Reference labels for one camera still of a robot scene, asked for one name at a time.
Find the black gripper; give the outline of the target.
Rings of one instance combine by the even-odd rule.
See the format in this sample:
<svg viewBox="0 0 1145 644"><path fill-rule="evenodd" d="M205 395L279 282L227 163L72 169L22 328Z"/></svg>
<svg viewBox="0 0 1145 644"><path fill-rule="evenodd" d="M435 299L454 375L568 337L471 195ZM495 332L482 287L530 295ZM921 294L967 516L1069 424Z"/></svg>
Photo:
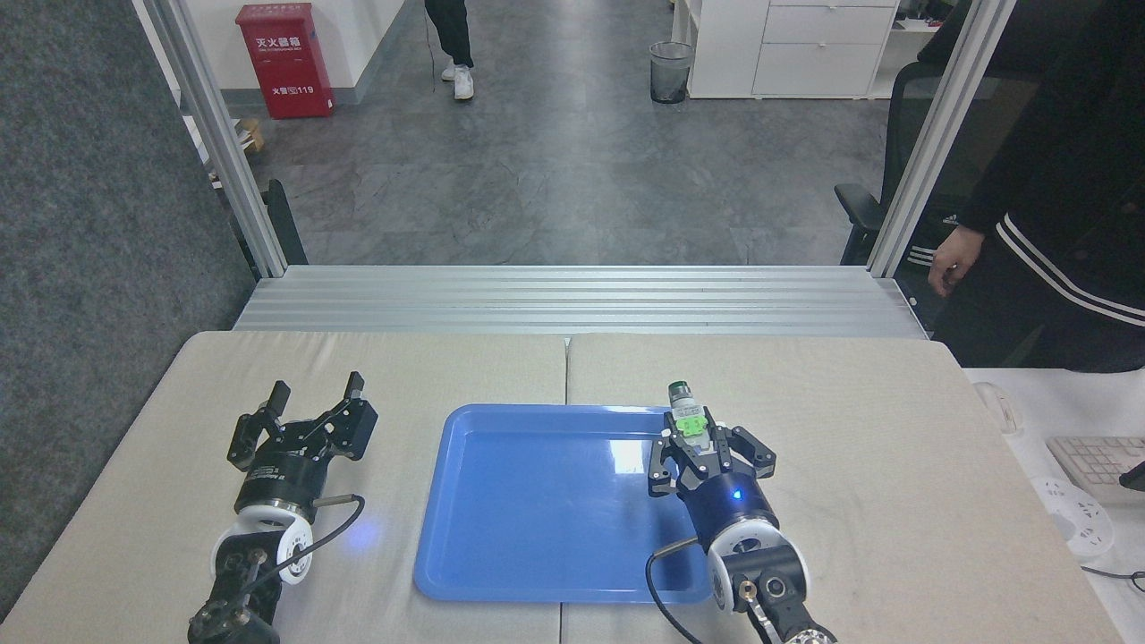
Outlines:
<svg viewBox="0 0 1145 644"><path fill-rule="evenodd" d="M318 515L314 502L326 484L330 454L358 461L368 450L369 437L376 429L376 408L361 396L364 385L364 376L352 372L344 399L318 419L305 421L306 449L255 451L263 432L282 435L279 417L291 392L285 382L275 382L269 399L255 413L243 413L226 456L234 468L246 473L234 502L234 512L268 505L286 509L306 523L314 523Z"/></svg>
<svg viewBox="0 0 1145 644"><path fill-rule="evenodd" d="M732 471L708 478L708 454L698 445L688 443L678 429L663 429L650 443L648 463L648 495L684 497L704 553L733 523L758 519L780 529L776 515L756 480L776 472L776 453L744 427L716 425L714 437L721 455L727 451L740 456L755 469L755 476Z"/></svg>

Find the person's hand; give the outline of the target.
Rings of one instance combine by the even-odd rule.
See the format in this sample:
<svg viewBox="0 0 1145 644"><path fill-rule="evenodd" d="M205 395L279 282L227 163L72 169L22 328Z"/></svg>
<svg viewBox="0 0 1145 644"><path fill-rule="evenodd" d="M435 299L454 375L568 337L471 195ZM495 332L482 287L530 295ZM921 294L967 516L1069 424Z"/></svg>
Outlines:
<svg viewBox="0 0 1145 644"><path fill-rule="evenodd" d="M939 297L948 297L976 264L986 235L957 225L935 249L929 268L929 286Z"/></svg>

